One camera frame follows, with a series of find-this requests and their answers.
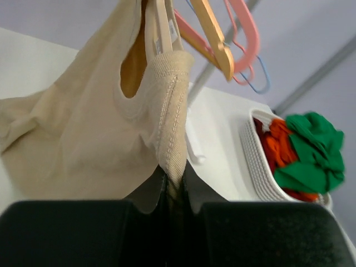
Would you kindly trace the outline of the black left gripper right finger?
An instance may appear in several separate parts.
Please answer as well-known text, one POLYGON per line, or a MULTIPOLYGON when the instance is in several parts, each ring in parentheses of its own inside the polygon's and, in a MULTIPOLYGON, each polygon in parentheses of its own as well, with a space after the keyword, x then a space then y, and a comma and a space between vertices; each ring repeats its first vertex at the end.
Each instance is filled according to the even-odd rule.
POLYGON ((229 202, 191 165, 183 185, 183 266, 355 265, 335 218, 318 204, 229 202))

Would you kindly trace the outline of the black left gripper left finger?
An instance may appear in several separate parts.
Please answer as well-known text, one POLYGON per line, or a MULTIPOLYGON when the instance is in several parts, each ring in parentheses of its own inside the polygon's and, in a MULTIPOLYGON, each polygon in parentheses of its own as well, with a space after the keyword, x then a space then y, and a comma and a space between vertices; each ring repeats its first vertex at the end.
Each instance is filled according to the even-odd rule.
POLYGON ((1 215, 2 266, 165 266, 167 176, 122 200, 19 201, 1 215))

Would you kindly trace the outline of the beige t shirt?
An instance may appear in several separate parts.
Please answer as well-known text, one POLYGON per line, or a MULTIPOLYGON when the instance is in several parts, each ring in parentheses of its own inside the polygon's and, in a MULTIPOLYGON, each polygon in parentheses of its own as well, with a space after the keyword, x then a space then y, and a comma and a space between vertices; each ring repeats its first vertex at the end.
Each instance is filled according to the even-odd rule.
POLYGON ((147 62, 146 4, 120 1, 49 88, 1 101, 1 157, 23 197, 122 199, 157 167, 177 197, 194 59, 147 62))

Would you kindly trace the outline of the beige wooden hanger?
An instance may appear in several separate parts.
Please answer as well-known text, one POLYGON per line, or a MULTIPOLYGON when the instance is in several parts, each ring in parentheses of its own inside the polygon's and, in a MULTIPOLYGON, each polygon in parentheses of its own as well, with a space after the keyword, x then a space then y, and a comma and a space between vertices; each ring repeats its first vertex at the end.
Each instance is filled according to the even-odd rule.
POLYGON ((144 15, 147 62, 157 55, 183 50, 172 1, 147 1, 144 15))

